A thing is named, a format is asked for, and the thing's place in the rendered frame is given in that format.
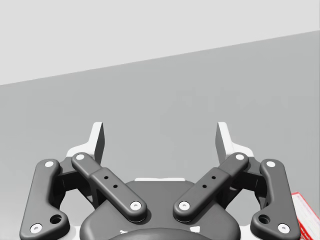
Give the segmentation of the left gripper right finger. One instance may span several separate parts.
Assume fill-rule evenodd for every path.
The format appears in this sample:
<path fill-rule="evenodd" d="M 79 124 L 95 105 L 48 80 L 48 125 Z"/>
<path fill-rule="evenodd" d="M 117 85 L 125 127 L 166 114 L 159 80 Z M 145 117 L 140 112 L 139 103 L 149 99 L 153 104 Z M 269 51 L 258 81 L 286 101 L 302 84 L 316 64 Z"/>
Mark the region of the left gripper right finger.
<path fill-rule="evenodd" d="M 250 222 L 256 238 L 298 238 L 297 219 L 285 166 L 279 160 L 261 162 L 253 151 L 232 141 L 228 125 L 218 122 L 215 147 L 219 166 L 209 170 L 173 205 L 181 223 L 194 220 L 211 202 L 227 207 L 243 189 L 253 191 L 259 203 Z"/>

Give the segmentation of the red carton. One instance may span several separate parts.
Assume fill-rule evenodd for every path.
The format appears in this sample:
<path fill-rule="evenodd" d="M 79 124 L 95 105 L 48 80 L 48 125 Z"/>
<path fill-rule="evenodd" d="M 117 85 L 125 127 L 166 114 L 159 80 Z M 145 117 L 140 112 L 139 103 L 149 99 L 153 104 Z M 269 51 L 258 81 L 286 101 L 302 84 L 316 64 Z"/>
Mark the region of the red carton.
<path fill-rule="evenodd" d="M 320 240 L 320 218 L 299 192 L 291 194 L 300 227 L 300 240 Z"/>

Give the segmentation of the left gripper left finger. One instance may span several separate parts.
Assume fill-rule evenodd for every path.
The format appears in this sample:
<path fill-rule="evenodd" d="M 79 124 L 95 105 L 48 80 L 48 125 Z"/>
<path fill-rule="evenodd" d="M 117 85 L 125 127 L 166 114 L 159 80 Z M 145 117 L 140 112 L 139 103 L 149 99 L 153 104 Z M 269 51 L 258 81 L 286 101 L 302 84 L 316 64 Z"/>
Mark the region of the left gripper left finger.
<path fill-rule="evenodd" d="M 19 237 L 22 240 L 61 240 L 71 229 L 60 206 L 67 191 L 77 189 L 97 209 L 111 203 L 127 221 L 148 216 L 146 202 L 110 169 L 101 166 L 105 148 L 102 122 L 95 122 L 86 143 L 67 151 L 62 162 L 45 159 L 35 167 Z"/>

